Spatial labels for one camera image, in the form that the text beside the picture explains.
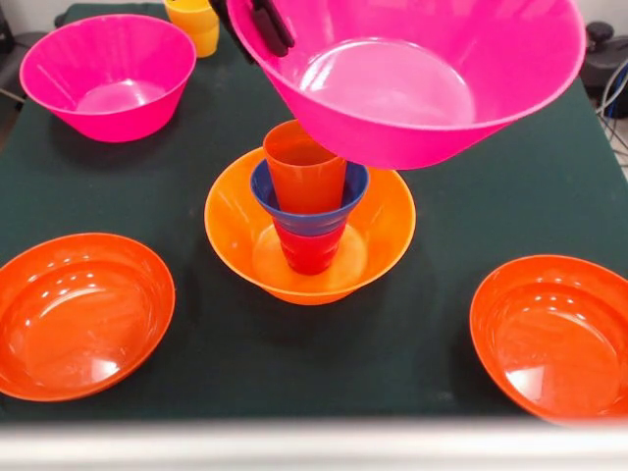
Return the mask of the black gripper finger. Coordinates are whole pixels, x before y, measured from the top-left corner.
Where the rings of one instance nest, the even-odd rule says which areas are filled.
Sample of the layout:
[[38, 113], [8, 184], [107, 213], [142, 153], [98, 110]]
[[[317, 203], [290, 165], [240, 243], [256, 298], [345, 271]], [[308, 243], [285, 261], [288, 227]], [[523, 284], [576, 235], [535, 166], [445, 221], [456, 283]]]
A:
[[246, 62], [251, 64], [251, 65], [255, 65], [256, 61], [249, 54], [249, 52], [246, 50], [246, 48], [244, 47], [244, 45], [242, 44], [242, 42], [238, 38], [238, 36], [236, 34], [236, 31], [233, 28], [233, 25], [232, 25], [232, 22], [231, 22], [231, 19], [230, 19], [230, 16], [229, 16], [229, 12], [228, 12], [227, 1], [226, 0], [209, 0], [209, 3], [211, 5], [212, 9], [214, 10], [214, 12], [217, 14], [217, 16], [218, 16], [220, 22], [222, 23], [224, 29], [230, 35], [230, 37], [232, 38], [234, 44], [239, 49], [241, 55], [244, 57]]
[[252, 18], [267, 48], [277, 57], [285, 57], [295, 41], [272, 0], [253, 0]]

